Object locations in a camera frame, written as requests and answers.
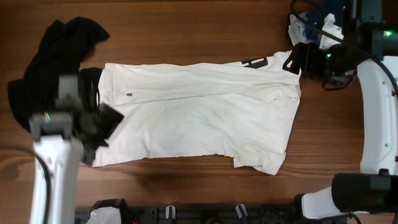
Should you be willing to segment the white t-shirt with black print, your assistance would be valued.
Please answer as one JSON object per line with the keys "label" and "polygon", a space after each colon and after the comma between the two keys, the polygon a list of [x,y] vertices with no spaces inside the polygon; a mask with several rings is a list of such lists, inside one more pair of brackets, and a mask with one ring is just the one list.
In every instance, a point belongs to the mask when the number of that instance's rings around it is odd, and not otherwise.
{"label": "white t-shirt with black print", "polygon": [[217,154],[275,175],[301,97],[300,77],[282,68],[288,56],[277,52],[260,68],[107,63],[100,100],[123,120],[96,151],[94,166]]}

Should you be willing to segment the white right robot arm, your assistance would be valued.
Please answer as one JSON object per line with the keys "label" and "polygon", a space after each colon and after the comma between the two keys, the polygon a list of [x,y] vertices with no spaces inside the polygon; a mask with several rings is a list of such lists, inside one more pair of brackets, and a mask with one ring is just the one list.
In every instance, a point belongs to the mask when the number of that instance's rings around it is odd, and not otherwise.
{"label": "white right robot arm", "polygon": [[371,58],[336,44],[298,43],[283,69],[327,82],[353,71],[363,96],[364,148],[358,174],[337,173],[331,186],[297,195],[292,218],[308,222],[356,213],[397,214],[397,51]]}

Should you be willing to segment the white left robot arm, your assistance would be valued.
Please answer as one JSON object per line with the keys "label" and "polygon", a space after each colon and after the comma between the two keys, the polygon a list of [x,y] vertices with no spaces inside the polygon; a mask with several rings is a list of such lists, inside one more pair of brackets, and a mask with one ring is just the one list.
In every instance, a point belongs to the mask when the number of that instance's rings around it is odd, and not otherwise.
{"label": "white left robot arm", "polygon": [[93,164],[124,116],[102,103],[95,111],[51,111],[29,120],[35,157],[31,223],[73,223],[79,164]]}

